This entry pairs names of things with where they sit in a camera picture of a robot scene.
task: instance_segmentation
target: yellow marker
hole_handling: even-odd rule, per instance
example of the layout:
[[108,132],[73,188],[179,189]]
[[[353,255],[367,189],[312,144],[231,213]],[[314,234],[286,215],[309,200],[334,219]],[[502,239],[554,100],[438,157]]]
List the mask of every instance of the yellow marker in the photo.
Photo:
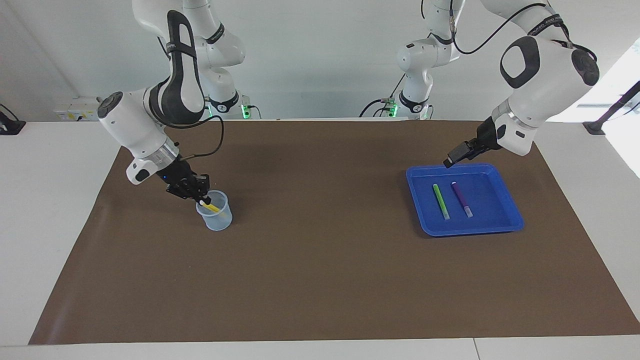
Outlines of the yellow marker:
[[207,205],[207,204],[206,204],[204,201],[202,201],[202,200],[200,201],[200,206],[202,206],[203,208],[207,208],[207,209],[209,209],[209,210],[213,211],[213,212],[214,212],[214,213],[216,213],[216,214],[217,214],[217,213],[219,213],[220,211],[222,211],[222,210],[218,209],[217,207],[215,207],[213,204],[208,204],[208,205]]

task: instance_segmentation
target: table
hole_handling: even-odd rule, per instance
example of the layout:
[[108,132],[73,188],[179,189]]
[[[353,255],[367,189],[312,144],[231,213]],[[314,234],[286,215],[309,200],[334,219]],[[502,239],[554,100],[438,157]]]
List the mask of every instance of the table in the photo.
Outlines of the table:
[[[640,230],[640,224],[634,221],[640,200],[640,179],[628,169],[605,138],[587,135],[578,124],[548,124],[540,131],[536,143],[621,292],[639,316],[640,279],[637,274],[640,266],[636,258],[640,254],[640,243],[632,239]],[[0,174],[3,189],[0,199],[3,204],[11,204],[0,209],[3,225],[0,243],[4,249],[0,264],[3,289],[0,302],[4,304],[0,312],[0,345],[21,346],[28,342],[117,150],[118,144],[96,123],[31,123],[20,136],[0,139],[0,153],[8,154],[0,160],[3,170]],[[597,156],[587,159],[584,154]],[[586,190],[598,189],[603,184],[608,184],[606,191],[585,195]],[[34,195],[42,201],[39,209],[50,211],[48,217],[37,218],[41,223],[39,229],[51,230],[47,234],[38,233],[38,229],[31,226],[33,217],[24,216],[34,212],[34,204],[24,201]],[[327,356],[342,352],[345,356],[351,354],[351,357],[356,354],[364,356],[366,351],[370,351],[373,358],[383,358],[384,354],[397,355],[402,351],[409,358],[412,355],[439,354],[438,358],[469,356],[475,359],[477,347],[483,359],[500,359],[503,358],[501,356],[520,357],[518,351],[526,350],[526,345],[537,349],[537,354],[546,358],[551,354],[559,356],[562,348],[579,351],[597,347],[606,351],[603,354],[609,357],[617,354],[613,357],[633,359],[633,354],[636,354],[633,350],[640,350],[640,336],[247,343],[246,346],[216,343],[194,347],[186,344],[80,345],[0,348],[0,355],[38,357],[53,352],[68,354],[65,357],[79,357],[86,352],[100,352],[111,356],[121,354],[123,357],[141,351],[157,352],[158,356],[168,356],[173,352],[206,354],[220,351],[242,358],[243,352],[251,354],[251,349],[260,349],[292,355],[320,352]],[[528,354],[533,356],[531,354],[536,353],[529,349]],[[582,358],[596,358],[597,354],[588,350]]]

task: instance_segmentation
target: green light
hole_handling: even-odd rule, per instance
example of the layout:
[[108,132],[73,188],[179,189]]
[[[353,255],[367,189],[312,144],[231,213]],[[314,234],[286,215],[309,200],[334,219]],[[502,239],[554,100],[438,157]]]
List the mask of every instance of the green light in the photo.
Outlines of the green light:
[[242,115],[245,119],[251,117],[251,111],[245,105],[242,105]]
[[396,117],[396,114],[398,114],[398,105],[394,104],[394,107],[389,110],[389,117]]

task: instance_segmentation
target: purple marker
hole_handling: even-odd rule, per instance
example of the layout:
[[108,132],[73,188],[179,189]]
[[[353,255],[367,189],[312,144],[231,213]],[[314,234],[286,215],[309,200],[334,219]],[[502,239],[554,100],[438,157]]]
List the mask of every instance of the purple marker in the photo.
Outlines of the purple marker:
[[462,205],[463,208],[465,208],[467,217],[468,218],[474,217],[474,214],[471,212],[471,208],[469,207],[469,204],[467,204],[465,197],[462,195],[462,191],[460,190],[458,183],[454,181],[453,183],[451,183],[451,187],[453,188],[453,191],[456,193],[458,200],[460,200],[460,204]]

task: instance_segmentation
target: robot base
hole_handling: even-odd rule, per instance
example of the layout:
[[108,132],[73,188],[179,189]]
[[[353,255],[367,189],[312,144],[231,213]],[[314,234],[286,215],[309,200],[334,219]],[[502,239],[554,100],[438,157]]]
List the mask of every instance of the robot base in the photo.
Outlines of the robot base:
[[250,120],[252,119],[251,109],[247,108],[251,104],[251,99],[247,95],[240,96],[238,101],[231,109],[222,113],[218,109],[210,106],[211,115],[220,116],[223,120]]
[[425,106],[422,111],[419,113],[411,112],[408,108],[404,106],[398,106],[398,111],[396,117],[408,117],[409,120],[424,120],[427,118],[427,111],[429,110],[429,106]]
[[14,121],[13,125],[15,127],[11,130],[4,130],[0,128],[0,135],[18,135],[26,124],[26,121]]
[[602,131],[602,126],[593,126],[593,124],[595,124],[595,122],[591,121],[591,122],[583,122],[582,125],[584,126],[585,129],[587,129],[587,132],[589,132],[589,134],[591,135],[606,135],[604,133],[604,131]]

